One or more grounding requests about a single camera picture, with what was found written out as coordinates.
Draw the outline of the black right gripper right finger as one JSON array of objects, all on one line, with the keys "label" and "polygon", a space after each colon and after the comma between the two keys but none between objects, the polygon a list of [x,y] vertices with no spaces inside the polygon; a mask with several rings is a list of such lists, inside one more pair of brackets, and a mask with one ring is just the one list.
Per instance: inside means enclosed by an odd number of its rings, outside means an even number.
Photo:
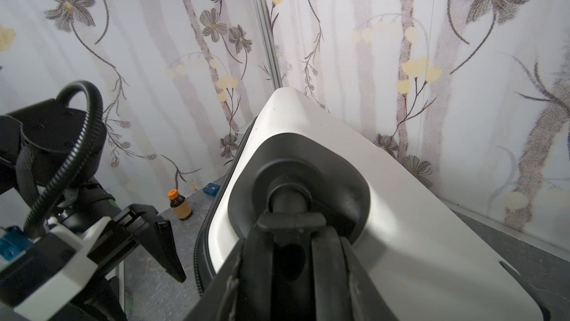
[{"label": "black right gripper right finger", "polygon": [[350,243],[331,227],[313,234],[317,320],[396,320]]}]

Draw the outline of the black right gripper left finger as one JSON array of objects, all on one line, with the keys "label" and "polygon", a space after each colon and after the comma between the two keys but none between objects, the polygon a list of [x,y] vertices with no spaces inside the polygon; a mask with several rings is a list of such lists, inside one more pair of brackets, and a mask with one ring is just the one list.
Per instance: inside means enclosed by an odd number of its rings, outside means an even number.
[{"label": "black right gripper left finger", "polygon": [[186,320],[270,320],[273,240],[253,228],[240,239]]}]

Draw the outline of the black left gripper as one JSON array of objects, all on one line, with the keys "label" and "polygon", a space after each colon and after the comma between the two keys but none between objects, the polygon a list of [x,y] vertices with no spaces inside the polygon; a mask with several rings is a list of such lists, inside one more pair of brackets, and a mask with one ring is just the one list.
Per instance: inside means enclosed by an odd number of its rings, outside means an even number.
[{"label": "black left gripper", "polygon": [[176,281],[186,280],[172,224],[156,216],[156,209],[151,205],[129,205],[116,215],[88,253],[88,258],[96,264],[97,273],[107,275],[138,246],[143,246]]}]

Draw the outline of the white hard-shell suitcase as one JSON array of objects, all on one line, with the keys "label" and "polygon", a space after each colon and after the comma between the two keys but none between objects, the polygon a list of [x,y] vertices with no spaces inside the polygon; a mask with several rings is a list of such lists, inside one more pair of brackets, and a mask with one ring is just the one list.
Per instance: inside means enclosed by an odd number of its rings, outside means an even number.
[{"label": "white hard-shell suitcase", "polygon": [[325,227],[347,239],[396,320],[551,317],[396,159],[293,88],[267,101],[206,215],[194,250],[201,296],[255,227],[273,240],[270,320],[317,320],[311,242]]}]

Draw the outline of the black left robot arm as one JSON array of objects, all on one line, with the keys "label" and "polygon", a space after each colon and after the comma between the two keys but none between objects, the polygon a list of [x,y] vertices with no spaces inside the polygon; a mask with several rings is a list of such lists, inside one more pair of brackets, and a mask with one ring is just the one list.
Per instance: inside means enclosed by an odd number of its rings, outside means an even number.
[{"label": "black left robot arm", "polygon": [[29,207],[1,228],[1,310],[25,320],[124,320],[113,270],[144,248],[186,279],[172,224],[151,205],[119,208],[96,180],[107,129],[84,80],[1,117],[1,191]]}]

